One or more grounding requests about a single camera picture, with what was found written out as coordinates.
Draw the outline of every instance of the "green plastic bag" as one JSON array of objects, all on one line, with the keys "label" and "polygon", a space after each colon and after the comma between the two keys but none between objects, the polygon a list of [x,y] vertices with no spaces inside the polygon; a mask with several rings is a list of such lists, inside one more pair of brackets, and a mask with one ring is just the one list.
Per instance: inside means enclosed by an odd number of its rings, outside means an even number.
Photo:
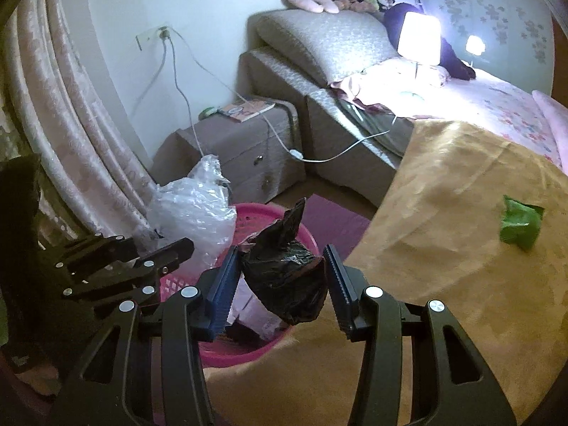
[{"label": "green plastic bag", "polygon": [[508,196],[505,198],[506,211],[501,221],[503,242],[518,245],[522,250],[530,250],[540,233],[544,208],[527,205]]}]

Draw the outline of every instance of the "power cord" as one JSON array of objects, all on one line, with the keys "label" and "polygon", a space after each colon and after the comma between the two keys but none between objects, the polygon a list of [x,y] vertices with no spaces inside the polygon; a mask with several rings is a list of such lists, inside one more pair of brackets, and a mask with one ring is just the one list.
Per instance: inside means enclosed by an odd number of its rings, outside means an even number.
[{"label": "power cord", "polygon": [[[172,28],[168,28],[168,27],[164,27],[162,29],[162,33],[160,34],[160,37],[165,37],[167,38],[170,43],[171,43],[171,47],[174,50],[174,73],[175,73],[175,48],[174,48],[174,43],[171,39],[170,33],[169,33],[169,29],[171,29],[179,38],[181,38],[181,40],[184,42],[185,46],[187,47],[187,49],[189,50],[189,54],[191,55],[191,58],[193,59],[193,61],[205,72],[209,73],[209,75],[211,75],[215,80],[217,80],[220,84],[222,84],[223,86],[225,86],[226,89],[228,89],[229,91],[231,91],[234,95],[236,95],[239,99],[241,99],[242,101],[244,101],[246,104],[250,105],[252,107],[252,104],[249,102],[248,99],[246,99],[245,97],[243,97],[242,95],[240,95],[237,91],[235,91],[233,88],[231,88],[229,85],[227,85],[225,82],[223,82],[218,76],[216,76],[213,72],[211,72],[208,68],[206,68],[204,65],[201,64],[201,62],[199,62],[197,60],[197,58],[195,57],[195,55],[193,54],[193,50],[191,49],[191,47],[189,46],[189,43],[187,43],[186,39],[183,37],[183,35],[181,35],[181,33],[179,33],[177,30],[175,30],[173,27]],[[179,88],[178,84],[177,84],[177,75],[176,77],[176,87],[178,89],[178,91],[182,94],[182,96],[184,97],[184,99],[187,102],[187,107],[189,108],[189,101],[187,100],[187,97],[185,96],[185,94],[181,91],[181,89]],[[304,163],[327,163],[327,162],[331,162],[331,160],[335,160],[336,158],[341,157],[342,155],[346,154],[347,152],[349,152],[351,149],[353,149],[354,147],[358,146],[360,143],[366,141],[367,139],[372,139],[372,138],[376,138],[379,136],[383,136],[386,135],[387,133],[390,133],[390,130],[388,131],[384,131],[382,133],[378,133],[376,135],[371,135],[371,136],[367,136],[363,139],[360,139],[359,141],[355,142],[353,145],[349,146],[347,149],[345,149],[343,152],[341,152],[340,154],[337,154],[335,157],[329,158],[327,160],[307,160],[304,158],[304,155],[302,154],[302,152],[300,152],[298,149],[288,149],[288,147],[286,146],[286,144],[284,144],[284,142],[282,141],[282,139],[280,138],[278,132],[274,129],[274,126],[272,126],[271,121],[266,118],[266,116],[264,115],[263,112],[260,112],[260,115],[262,116],[262,118],[264,119],[264,121],[266,121],[266,123],[268,124],[268,126],[270,127],[270,129],[272,130],[272,132],[274,133],[274,135],[276,136],[276,139],[278,140],[278,142],[280,143],[280,145],[282,146],[282,148],[288,152],[292,157],[294,157],[296,160],[300,160],[300,162],[304,162]],[[193,133],[195,135],[195,139],[197,140],[198,146],[199,146],[199,140],[197,138],[197,133],[195,132],[195,126],[193,124],[193,119],[191,118],[191,110],[190,110],[190,121],[191,121],[191,127],[193,129]]]},{"label": "power cord", "polygon": [[166,65],[166,60],[167,60],[167,56],[168,56],[168,48],[166,47],[166,42],[164,40],[162,40],[162,44],[164,45],[164,52],[162,53],[162,61],[160,62],[160,67],[158,67],[158,70],[155,71],[155,74],[152,76],[152,79],[150,80],[148,85],[144,88],[142,94],[140,96],[138,96],[138,98],[136,98],[136,102],[134,104],[134,107],[132,108],[131,112],[129,113],[129,116],[132,117],[132,118],[134,118],[136,116],[136,114],[138,113],[138,109],[142,105],[144,98],[146,97],[148,92],[150,92],[150,90],[154,86],[155,82],[157,81],[158,77],[160,76],[160,73],[162,73],[164,66]]},{"label": "power cord", "polygon": [[195,130],[195,124],[193,123],[193,114],[191,113],[191,105],[189,104],[189,99],[187,98],[187,96],[185,95],[185,93],[183,92],[183,90],[180,88],[180,84],[178,83],[178,78],[177,78],[177,57],[175,55],[175,45],[173,40],[171,39],[170,36],[170,31],[167,27],[162,27],[161,28],[161,32],[160,32],[160,38],[162,39],[162,41],[164,42],[164,44],[166,43],[166,40],[168,40],[170,42],[171,45],[171,52],[173,55],[173,64],[174,64],[174,82],[175,82],[175,89],[178,90],[178,92],[180,93],[180,95],[184,98],[185,103],[187,104],[187,112],[189,114],[189,122],[191,123],[191,129],[193,130],[193,136],[195,136],[195,142],[197,143],[197,148],[200,150],[200,154],[201,157],[205,157],[205,153],[203,152],[203,149],[201,148],[201,143],[200,143],[200,139],[197,137],[197,131]]}]

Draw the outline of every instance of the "black plastic bag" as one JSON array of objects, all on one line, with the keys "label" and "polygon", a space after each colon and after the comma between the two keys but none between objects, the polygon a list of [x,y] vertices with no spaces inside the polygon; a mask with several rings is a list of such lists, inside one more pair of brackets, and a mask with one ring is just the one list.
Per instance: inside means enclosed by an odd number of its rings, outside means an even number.
[{"label": "black plastic bag", "polygon": [[241,259],[252,292],[289,325],[315,320],[327,296],[323,259],[296,240],[305,205],[300,200],[257,234]]}]

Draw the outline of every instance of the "purple cloth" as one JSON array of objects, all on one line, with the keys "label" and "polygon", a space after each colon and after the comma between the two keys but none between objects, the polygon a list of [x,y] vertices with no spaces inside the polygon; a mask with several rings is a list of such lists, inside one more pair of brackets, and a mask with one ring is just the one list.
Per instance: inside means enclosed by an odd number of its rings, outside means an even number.
[{"label": "purple cloth", "polygon": [[345,260],[361,241],[370,221],[319,195],[313,195],[306,203],[302,224],[313,235],[320,253],[328,244],[333,244],[341,259]]}]

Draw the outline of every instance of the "floral bedsheet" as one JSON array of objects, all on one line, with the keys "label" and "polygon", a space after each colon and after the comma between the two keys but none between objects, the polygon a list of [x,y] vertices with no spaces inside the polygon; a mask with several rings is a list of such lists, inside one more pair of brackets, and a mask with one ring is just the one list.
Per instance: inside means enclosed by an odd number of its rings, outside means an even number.
[{"label": "floral bedsheet", "polygon": [[441,88],[418,86],[424,115],[461,120],[516,142],[562,168],[555,138],[532,95],[484,70],[477,79],[451,79]]}]

